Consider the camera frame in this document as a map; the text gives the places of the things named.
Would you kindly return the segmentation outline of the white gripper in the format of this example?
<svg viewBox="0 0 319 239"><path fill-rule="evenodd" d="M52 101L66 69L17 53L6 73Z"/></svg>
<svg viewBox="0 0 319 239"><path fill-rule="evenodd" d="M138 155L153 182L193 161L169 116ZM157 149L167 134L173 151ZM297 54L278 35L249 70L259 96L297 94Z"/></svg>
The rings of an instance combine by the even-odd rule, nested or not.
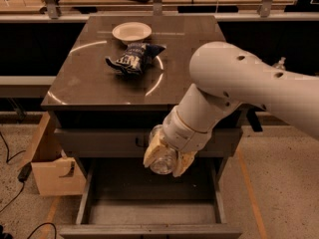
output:
<svg viewBox="0 0 319 239"><path fill-rule="evenodd" d="M162 130L158 130L149 143L144 155L144 166L150 167L168 153L166 142L170 147L179 151L172 176L180 177L193 163L196 152L206 146L211 135L212 130L200 132L189 127L179 117L177 107L174 107L163 120Z"/></svg>

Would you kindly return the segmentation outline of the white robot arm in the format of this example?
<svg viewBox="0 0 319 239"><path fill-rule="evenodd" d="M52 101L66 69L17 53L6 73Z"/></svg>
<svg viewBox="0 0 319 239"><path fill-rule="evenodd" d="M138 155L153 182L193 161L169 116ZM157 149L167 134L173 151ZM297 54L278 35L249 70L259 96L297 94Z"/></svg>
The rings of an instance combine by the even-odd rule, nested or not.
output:
<svg viewBox="0 0 319 239"><path fill-rule="evenodd" d="M198 48L189 63L192 84L156 126L144 166L181 176L211 138L213 128L240 105L259 107L319 139L319 78L271 67L224 42Z"/></svg>

